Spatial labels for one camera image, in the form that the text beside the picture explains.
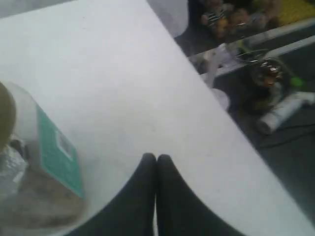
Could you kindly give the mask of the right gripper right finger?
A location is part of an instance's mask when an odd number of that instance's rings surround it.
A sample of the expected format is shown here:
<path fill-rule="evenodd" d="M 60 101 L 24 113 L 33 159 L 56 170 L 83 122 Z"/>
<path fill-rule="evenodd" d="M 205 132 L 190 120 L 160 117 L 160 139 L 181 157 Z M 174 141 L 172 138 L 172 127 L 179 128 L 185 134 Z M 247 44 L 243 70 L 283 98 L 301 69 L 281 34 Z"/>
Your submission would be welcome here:
<path fill-rule="evenodd" d="M 160 236 L 241 236 L 194 194 L 169 155 L 157 159 L 157 228 Z"/>

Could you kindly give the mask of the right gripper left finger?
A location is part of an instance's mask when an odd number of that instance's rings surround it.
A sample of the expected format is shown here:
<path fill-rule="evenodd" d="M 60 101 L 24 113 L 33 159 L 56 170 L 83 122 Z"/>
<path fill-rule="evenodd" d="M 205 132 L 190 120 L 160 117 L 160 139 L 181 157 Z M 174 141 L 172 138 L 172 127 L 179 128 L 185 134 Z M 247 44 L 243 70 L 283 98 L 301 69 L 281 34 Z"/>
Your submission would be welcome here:
<path fill-rule="evenodd" d="M 70 236 L 152 236 L 157 188 L 157 160 L 143 154 L 122 190 L 98 214 Z"/>

